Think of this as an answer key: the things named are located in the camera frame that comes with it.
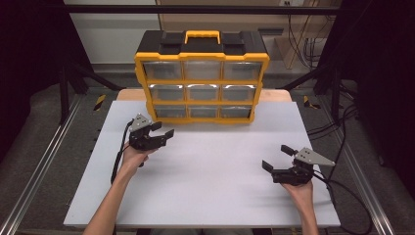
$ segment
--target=handle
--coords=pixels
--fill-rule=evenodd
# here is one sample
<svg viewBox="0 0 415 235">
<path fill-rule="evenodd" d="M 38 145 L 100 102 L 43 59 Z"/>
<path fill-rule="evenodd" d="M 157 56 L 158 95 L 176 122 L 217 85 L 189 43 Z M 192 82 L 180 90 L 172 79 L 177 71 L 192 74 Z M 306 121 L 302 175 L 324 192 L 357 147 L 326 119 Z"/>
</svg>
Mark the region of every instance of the handle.
<svg viewBox="0 0 415 235">
<path fill-rule="evenodd" d="M 186 31 L 186 38 L 184 39 L 185 44 L 187 44 L 187 41 L 190 37 L 215 37 L 217 39 L 217 44 L 220 44 L 220 32 L 216 30 L 188 30 Z"/>
</svg>

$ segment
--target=storage organizer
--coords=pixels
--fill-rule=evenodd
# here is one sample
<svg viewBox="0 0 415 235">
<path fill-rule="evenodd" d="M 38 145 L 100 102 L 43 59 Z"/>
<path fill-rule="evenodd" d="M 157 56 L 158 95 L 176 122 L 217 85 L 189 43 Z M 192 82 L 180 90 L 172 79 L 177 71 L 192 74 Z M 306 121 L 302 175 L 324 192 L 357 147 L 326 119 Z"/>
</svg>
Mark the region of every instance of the storage organizer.
<svg viewBox="0 0 415 235">
<path fill-rule="evenodd" d="M 249 123 L 269 62 L 256 31 L 146 31 L 135 71 L 154 121 Z"/>
</svg>

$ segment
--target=human arm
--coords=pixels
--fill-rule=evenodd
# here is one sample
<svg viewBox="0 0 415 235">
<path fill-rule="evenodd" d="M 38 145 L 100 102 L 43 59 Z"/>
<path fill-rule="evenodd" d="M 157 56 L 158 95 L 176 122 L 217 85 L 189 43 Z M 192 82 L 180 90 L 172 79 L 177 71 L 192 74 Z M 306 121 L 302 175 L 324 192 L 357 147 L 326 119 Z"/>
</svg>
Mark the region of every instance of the human arm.
<svg viewBox="0 0 415 235">
<path fill-rule="evenodd" d="M 313 185 L 311 180 L 306 184 L 298 186 L 293 186 L 291 184 L 282 184 L 282 186 L 290 193 L 291 198 L 299 211 L 302 234 L 318 235 L 317 219 L 315 217 L 312 201 Z"/>
<path fill-rule="evenodd" d="M 113 234 L 116 215 L 127 185 L 137 171 L 138 166 L 146 161 L 148 155 L 154 153 L 154 151 L 139 151 L 129 147 L 128 143 L 124 145 L 122 164 L 116 174 L 113 185 L 86 226 L 83 234 Z"/>
</svg>

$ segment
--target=wrist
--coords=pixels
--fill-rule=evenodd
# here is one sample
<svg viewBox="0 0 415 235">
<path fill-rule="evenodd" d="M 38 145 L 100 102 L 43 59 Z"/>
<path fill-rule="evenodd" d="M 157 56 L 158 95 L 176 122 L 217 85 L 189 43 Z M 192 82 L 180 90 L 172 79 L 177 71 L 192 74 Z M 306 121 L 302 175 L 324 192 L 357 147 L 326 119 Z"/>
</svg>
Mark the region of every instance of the wrist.
<svg viewBox="0 0 415 235">
<path fill-rule="evenodd" d="M 123 164 L 116 174 L 116 178 L 124 179 L 129 181 L 132 176 L 137 172 L 137 167 L 133 167 L 128 164 Z"/>
</svg>

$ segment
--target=metal rail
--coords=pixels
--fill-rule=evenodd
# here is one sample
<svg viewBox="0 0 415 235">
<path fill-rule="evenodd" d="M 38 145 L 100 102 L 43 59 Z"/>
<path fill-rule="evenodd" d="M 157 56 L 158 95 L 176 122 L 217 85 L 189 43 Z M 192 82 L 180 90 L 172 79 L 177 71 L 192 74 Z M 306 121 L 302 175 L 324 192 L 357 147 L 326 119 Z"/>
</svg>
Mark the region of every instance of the metal rail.
<svg viewBox="0 0 415 235">
<path fill-rule="evenodd" d="M 270 7 L 212 5 L 45 5 L 44 10 L 90 14 L 230 14 L 230 15 L 315 15 L 358 14 L 338 7 Z"/>
<path fill-rule="evenodd" d="M 326 113 L 327 117 L 332 120 L 331 114 L 329 112 L 330 105 L 327 97 L 320 97 L 319 100 L 321 101 L 322 107 L 324 112 Z M 344 133 L 341 128 L 335 132 L 337 140 L 339 144 L 342 143 L 344 138 Z M 350 171 L 350 175 L 353 178 L 354 183 L 357 186 L 357 190 L 359 190 L 360 196 L 363 199 L 367 209 L 369 210 L 370 214 L 372 215 L 373 224 L 375 225 L 376 229 L 378 230 L 379 234 L 381 235 L 393 235 L 394 231 L 391 226 L 388 217 L 386 216 L 381 204 L 379 203 L 378 198 L 375 195 L 372 187 L 369 184 L 363 170 L 361 169 L 359 163 L 356 160 L 356 157 L 353 154 L 350 146 L 345 142 L 345 161 Z"/>
<path fill-rule="evenodd" d="M 55 155 L 58 152 L 58 149 L 61 146 L 61 143 L 68 132 L 69 126 L 71 125 L 73 118 L 75 117 L 76 112 L 78 111 L 79 104 L 82 100 L 83 96 L 75 95 L 70 107 L 71 112 L 69 113 L 67 120 L 63 124 L 59 125 L 54 137 L 52 138 L 51 142 L 49 143 L 49 146 L 47 147 L 39 164 L 37 165 L 36 170 L 33 172 L 21 196 L 19 197 L 18 201 L 13 207 L 12 212 L 9 214 L 6 221 L 1 226 L 1 235 L 13 235 L 18 230 L 18 227 L 21 224 L 22 219 L 28 207 L 30 206 L 31 201 L 34 198 L 37 189 L 42 183 L 42 180 L 49 168 L 49 165 L 55 158 Z"/>
</svg>

